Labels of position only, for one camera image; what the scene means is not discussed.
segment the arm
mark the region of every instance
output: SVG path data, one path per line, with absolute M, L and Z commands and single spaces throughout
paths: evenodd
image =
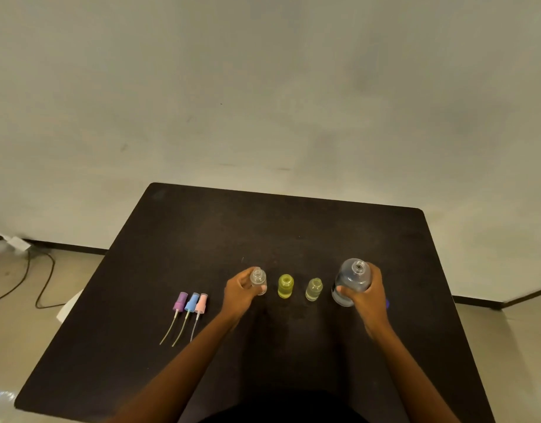
M 228 280 L 220 313 L 108 423 L 172 423 L 180 418 L 225 335 L 266 288 L 251 287 L 251 271 L 253 267 Z
M 390 326 L 382 274 L 378 267 L 368 264 L 372 270 L 369 289 L 358 293 L 338 286 L 337 291 L 354 301 L 366 332 L 386 359 L 408 417 L 413 422 L 460 423 Z

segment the black table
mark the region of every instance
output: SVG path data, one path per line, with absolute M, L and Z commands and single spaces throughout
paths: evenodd
M 186 345 L 190 320 L 180 344 L 159 346 L 179 292 L 210 296 L 198 332 L 220 309 L 226 280 L 260 266 L 267 294 L 226 339 L 181 421 L 281 387 L 332 392 L 371 423 L 408 421 L 355 309 L 331 298 L 351 257 L 380 266 L 395 331 L 458 417 L 493 422 L 421 210 L 159 183 L 141 197 L 15 406 L 89 422 L 112 415 Z M 283 273 L 295 279 L 286 300 L 277 295 Z M 314 303 L 304 297 L 312 277 L 324 282 Z

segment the black cable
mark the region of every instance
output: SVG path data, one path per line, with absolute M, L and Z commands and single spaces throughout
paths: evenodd
M 51 271 L 49 272 L 49 276 L 47 277 L 47 281 L 43 285 L 43 289 L 41 290 L 41 292 L 37 296 L 37 299 L 35 300 L 35 308 L 52 308 L 52 307 L 63 306 L 66 303 L 54 304 L 52 306 L 50 306 L 50 305 L 48 305 L 48 306 L 47 305 L 45 305 L 45 306 L 39 305 L 39 300 L 41 299 L 41 296 L 43 295 L 43 292 L 45 292 L 45 288 L 47 288 L 47 285 L 49 284 L 49 281 L 51 280 L 51 276 L 53 276 L 53 271 L 55 270 L 55 259 L 51 256 L 51 254 L 48 254 L 47 252 L 43 252 L 43 251 L 40 251 L 40 252 L 42 254 L 48 256 L 51 259 Z
M 26 272 L 24 273 L 23 277 L 21 278 L 20 282 L 14 286 L 11 290 L 9 290 L 8 292 L 6 292 L 6 294 L 0 296 L 0 300 L 3 299 L 4 297 L 6 297 L 6 295 L 8 294 L 11 294 L 12 292 L 14 292 L 14 290 L 19 287 L 21 284 L 23 284 L 23 281 L 26 280 L 27 278 L 27 273 L 29 273 L 29 264 L 31 262 L 31 252 L 29 252 L 29 250 L 27 251 L 27 267 L 26 267 Z

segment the forearm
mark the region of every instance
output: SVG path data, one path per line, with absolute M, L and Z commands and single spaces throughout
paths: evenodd
M 109 423 L 166 423 L 180 417 L 225 335 L 237 321 L 218 314 Z
M 408 416 L 413 422 L 459 423 L 390 326 L 374 334 Z

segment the small glass bottle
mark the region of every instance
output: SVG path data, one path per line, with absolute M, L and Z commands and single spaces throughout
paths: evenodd
M 321 279 L 319 277 L 314 277 L 310 280 L 308 287 L 306 288 L 306 298 L 310 301 L 317 300 L 317 297 L 320 296 L 322 289 L 323 283 L 321 283 Z
M 267 274 L 265 273 L 265 270 L 261 269 L 260 267 L 255 267 L 253 271 L 251 272 L 251 284 L 253 286 L 258 285 L 266 285 L 267 284 Z M 267 290 L 264 290 L 259 295 L 263 295 Z
M 370 267 L 366 262 L 359 258 L 350 258 L 345 260 L 339 269 L 335 283 L 331 289 L 331 295 L 338 305 L 351 307 L 355 304 L 353 300 L 337 292 L 339 285 L 351 288 L 353 291 L 363 292 L 370 286 L 371 273 Z
M 281 298 L 288 298 L 292 295 L 292 288 L 294 287 L 294 277 L 290 275 L 282 275 L 278 278 L 278 296 Z

